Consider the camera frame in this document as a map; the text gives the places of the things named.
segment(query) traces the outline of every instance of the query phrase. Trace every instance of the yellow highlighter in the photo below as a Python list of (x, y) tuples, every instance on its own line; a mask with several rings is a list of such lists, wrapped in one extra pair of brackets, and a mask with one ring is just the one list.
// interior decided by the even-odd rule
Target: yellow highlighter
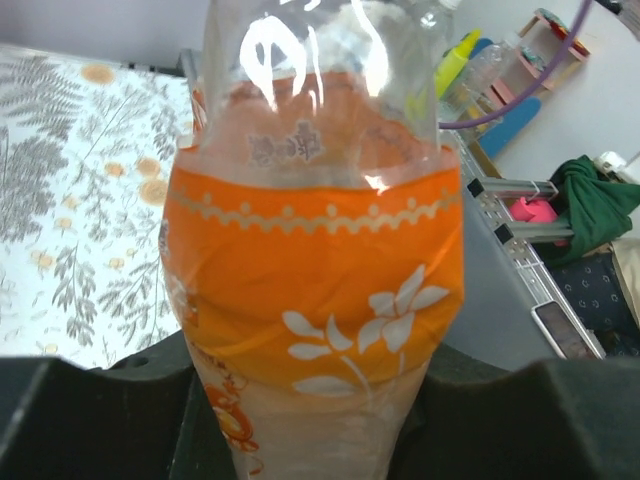
[(482, 30), (473, 30), (467, 37), (444, 57), (436, 70), (435, 84), (438, 99), (444, 95), (447, 88), (453, 83), (456, 77), (469, 61), (469, 56), (473, 52), (478, 39), (482, 35)]

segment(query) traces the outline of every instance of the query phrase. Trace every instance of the pink object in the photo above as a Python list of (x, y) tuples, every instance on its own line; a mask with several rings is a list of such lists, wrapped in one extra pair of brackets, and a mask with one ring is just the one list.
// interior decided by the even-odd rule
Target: pink object
[[(546, 200), (532, 200), (522, 197), (511, 208), (511, 216), (518, 222), (526, 223), (553, 223), (558, 218), (558, 214)], [(567, 242), (562, 240), (556, 242), (559, 247), (564, 247)]]

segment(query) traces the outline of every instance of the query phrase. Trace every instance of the beige cloth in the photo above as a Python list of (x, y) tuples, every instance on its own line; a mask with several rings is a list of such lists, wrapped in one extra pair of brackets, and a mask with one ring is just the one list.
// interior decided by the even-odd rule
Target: beige cloth
[(640, 239), (622, 238), (613, 242), (613, 265), (624, 299), (640, 326)]

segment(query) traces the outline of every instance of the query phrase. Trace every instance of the plastic bag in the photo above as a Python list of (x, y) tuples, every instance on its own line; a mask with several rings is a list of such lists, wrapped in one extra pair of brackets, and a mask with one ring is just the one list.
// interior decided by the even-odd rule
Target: plastic bag
[(206, 121), (165, 207), (167, 288), (240, 478), (385, 478), (462, 303), (428, 45), (397, 6), (327, 4), (231, 28), (212, 3)]

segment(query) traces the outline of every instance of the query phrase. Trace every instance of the cable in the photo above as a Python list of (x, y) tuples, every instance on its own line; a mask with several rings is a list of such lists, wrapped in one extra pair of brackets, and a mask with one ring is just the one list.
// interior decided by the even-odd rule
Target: cable
[(536, 90), (540, 88), (540, 85), (542, 85), (551, 76), (553, 71), (558, 67), (558, 65), (560, 65), (560, 63), (562, 63), (562, 61), (569, 53), (569, 49), (573, 45), (573, 41), (578, 36), (578, 32), (584, 25), (587, 14), (589, 13), (589, 9), (591, 8), (591, 5), (593, 5), (593, 3), (594, 0), (583, 0), (582, 5), (580, 6), (580, 10), (578, 11), (578, 14), (576, 15), (576, 18), (573, 22), (573, 26), (571, 27), (571, 31), (567, 35), (567, 38), (564, 39), (562, 47), (560, 47), (560, 51), (556, 54), (555, 57), (553, 57), (553, 60), (551, 60), (547, 68), (545, 68), (544, 72), (540, 74), (540, 77), (538, 77), (531, 85), (529, 85), (529, 87), (527, 87), (524, 92), (514, 98), (513, 101), (484, 117), (475, 118), (473, 120), (467, 120), (464, 122), (441, 123), (440, 128), (442, 130), (460, 130), (463, 128), (473, 128), (484, 123), (492, 122), (502, 117), (503, 115), (506, 115), (531, 95), (533, 95)]

